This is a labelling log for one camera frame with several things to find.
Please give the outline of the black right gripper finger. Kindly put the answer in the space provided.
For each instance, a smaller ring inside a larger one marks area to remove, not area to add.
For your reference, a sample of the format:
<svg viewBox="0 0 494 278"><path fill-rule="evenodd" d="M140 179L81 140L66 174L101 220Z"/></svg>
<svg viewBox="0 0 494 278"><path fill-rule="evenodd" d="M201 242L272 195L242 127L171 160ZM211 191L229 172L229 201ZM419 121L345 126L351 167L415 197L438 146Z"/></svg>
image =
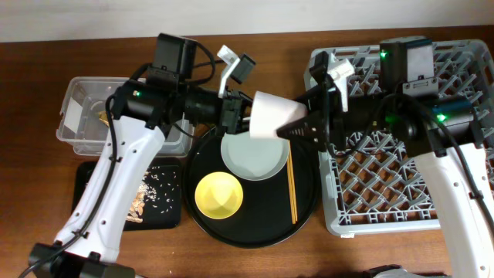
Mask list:
<svg viewBox="0 0 494 278"><path fill-rule="evenodd" d="M279 127L276 135L291 141L305 141L318 151L327 151L328 148L328 122L321 111Z"/></svg>
<svg viewBox="0 0 494 278"><path fill-rule="evenodd" d="M295 101L305 105L308 112L325 111L328 109L328 92L317 85L297 97Z"/></svg>

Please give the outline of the pink cup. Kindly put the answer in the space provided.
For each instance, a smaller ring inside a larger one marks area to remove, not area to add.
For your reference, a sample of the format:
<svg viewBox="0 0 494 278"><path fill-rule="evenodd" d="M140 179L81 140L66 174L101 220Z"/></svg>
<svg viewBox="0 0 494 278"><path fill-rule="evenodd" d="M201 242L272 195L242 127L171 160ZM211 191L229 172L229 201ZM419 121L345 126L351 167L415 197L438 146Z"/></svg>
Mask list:
<svg viewBox="0 0 494 278"><path fill-rule="evenodd" d="M307 115L304 104L256 91L252 103L249 133L254 138L276 138L276 131Z"/></svg>

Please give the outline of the grey round plate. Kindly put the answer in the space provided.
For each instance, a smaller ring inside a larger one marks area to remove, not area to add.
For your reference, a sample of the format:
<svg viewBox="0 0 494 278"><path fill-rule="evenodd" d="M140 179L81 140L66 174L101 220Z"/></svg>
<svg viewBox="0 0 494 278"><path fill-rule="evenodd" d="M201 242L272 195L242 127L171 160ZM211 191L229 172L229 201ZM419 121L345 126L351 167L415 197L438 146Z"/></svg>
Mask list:
<svg viewBox="0 0 494 278"><path fill-rule="evenodd" d="M249 132L225 134L221 157L230 172L248 181L262 181L278 174L289 156L285 139L253 138Z"/></svg>

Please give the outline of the yellow bowl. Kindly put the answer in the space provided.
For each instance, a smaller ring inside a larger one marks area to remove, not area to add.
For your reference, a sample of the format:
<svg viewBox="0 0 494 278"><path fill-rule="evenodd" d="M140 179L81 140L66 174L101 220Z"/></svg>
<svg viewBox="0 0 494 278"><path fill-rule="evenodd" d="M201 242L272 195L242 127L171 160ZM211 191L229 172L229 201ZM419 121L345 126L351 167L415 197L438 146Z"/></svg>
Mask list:
<svg viewBox="0 0 494 278"><path fill-rule="evenodd" d="M194 194L198 210L215 220L233 216L240 209L243 197L240 181L234 175L222 171L204 176Z"/></svg>

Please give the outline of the gold foil wrapper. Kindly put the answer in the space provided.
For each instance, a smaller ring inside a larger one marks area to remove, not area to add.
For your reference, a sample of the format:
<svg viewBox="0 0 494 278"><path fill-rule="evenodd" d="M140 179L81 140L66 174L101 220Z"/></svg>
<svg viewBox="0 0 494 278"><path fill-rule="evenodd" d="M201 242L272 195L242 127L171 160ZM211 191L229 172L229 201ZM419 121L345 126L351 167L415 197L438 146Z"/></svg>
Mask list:
<svg viewBox="0 0 494 278"><path fill-rule="evenodd" d="M109 126L109 121L107 117L107 113L105 111L101 111L98 113L98 118L101 122L103 122L106 126Z"/></svg>

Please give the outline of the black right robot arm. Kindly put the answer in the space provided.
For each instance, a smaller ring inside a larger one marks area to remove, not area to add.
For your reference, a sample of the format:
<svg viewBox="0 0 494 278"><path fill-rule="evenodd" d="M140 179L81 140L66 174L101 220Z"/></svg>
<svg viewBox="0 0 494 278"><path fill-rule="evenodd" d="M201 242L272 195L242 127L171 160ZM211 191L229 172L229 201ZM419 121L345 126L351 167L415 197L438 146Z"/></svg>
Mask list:
<svg viewBox="0 0 494 278"><path fill-rule="evenodd" d="M348 134L385 130L401 141L431 194L455 277L493 275L493 195L480 121L464 96L441 97L432 41L424 36L379 45L381 93L349 97L342 62L318 53L316 85L300 97L308 114L283 124L284 139L311 141L335 158L355 152Z"/></svg>

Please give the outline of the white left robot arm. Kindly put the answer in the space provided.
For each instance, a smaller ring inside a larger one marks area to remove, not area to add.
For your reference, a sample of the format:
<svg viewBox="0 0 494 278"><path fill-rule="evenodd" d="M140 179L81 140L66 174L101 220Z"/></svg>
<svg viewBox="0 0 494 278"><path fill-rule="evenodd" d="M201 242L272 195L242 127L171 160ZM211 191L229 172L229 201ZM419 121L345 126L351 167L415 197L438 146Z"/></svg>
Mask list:
<svg viewBox="0 0 494 278"><path fill-rule="evenodd" d="M52 244L38 243L26 274L37 277L133 277L117 263L127 214L142 178L181 119L212 125L217 135L249 129L244 93L205 89L192 73L201 43L157 37L154 60L140 66L105 103L109 131L100 158L69 220Z"/></svg>

